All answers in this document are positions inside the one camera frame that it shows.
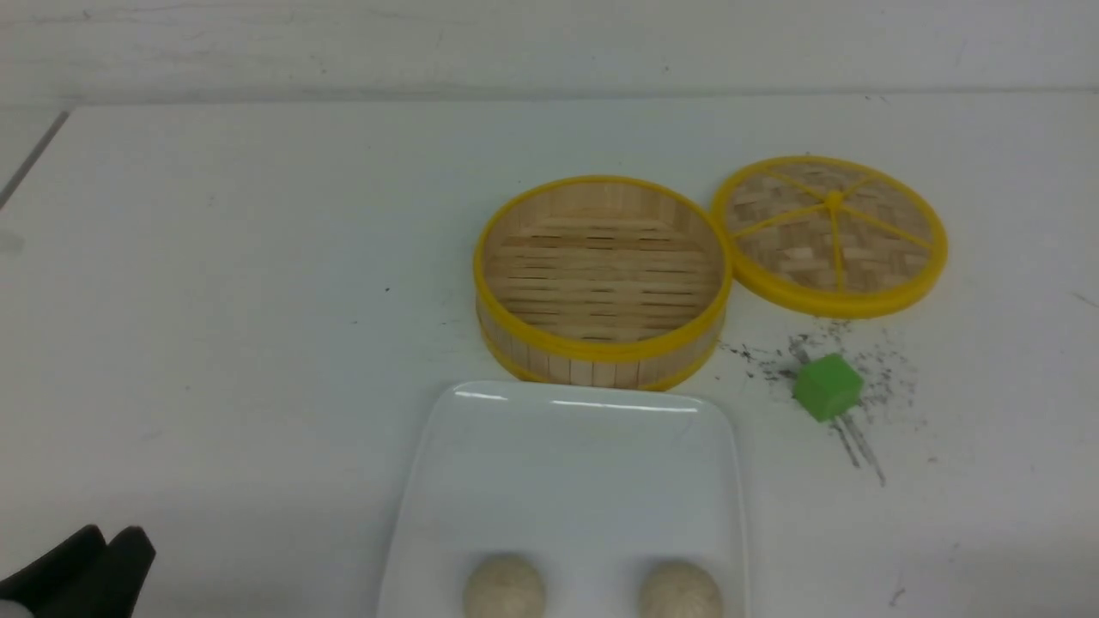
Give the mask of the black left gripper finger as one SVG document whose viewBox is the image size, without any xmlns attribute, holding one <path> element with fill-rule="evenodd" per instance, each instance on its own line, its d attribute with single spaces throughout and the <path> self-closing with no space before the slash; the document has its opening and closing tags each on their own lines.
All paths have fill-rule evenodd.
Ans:
<svg viewBox="0 0 1099 618">
<path fill-rule="evenodd" d="M 89 571 L 106 552 L 98 525 L 79 531 L 1 582 L 3 610 L 42 610 Z"/>
</svg>

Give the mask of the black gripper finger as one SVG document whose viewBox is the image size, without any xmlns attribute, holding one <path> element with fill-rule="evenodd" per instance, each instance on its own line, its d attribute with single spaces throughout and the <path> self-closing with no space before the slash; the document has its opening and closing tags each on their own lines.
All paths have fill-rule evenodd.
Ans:
<svg viewBox="0 0 1099 618">
<path fill-rule="evenodd" d="M 145 530 L 131 525 L 52 591 L 35 617 L 131 617 L 155 555 Z"/>
</svg>

